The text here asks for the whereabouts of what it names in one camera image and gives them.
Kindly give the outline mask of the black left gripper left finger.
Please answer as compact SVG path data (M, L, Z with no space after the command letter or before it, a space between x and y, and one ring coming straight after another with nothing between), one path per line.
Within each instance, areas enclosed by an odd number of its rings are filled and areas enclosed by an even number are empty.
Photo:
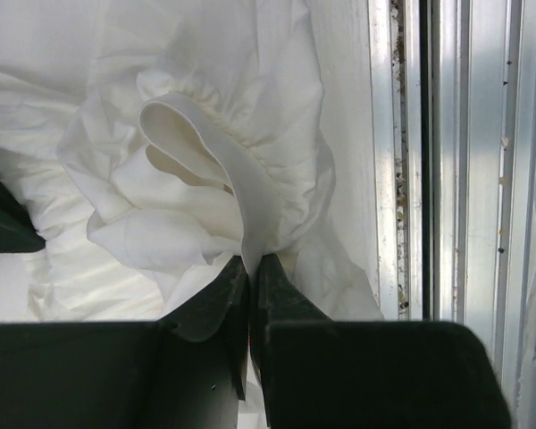
M0 428L233 428L248 278L233 257L153 322L0 324Z

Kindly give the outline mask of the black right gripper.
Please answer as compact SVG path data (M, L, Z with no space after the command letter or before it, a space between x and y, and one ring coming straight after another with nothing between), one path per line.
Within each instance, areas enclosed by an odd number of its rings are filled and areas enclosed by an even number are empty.
M26 207L0 181L0 254L35 253L45 247Z

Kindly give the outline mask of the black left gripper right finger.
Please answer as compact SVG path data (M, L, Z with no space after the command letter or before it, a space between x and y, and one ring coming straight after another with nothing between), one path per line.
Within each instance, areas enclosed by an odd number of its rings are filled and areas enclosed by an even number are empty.
M250 346L271 428L508 428L485 348L448 322L339 322L262 259Z

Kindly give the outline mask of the white skirt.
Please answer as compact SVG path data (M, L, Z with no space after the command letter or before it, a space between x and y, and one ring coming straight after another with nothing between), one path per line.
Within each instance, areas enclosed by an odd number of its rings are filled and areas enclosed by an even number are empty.
M38 69L0 65L0 179L46 247L31 324L153 322L233 257L264 257L334 321L381 319L328 219L333 154L302 1L104 1L40 17Z

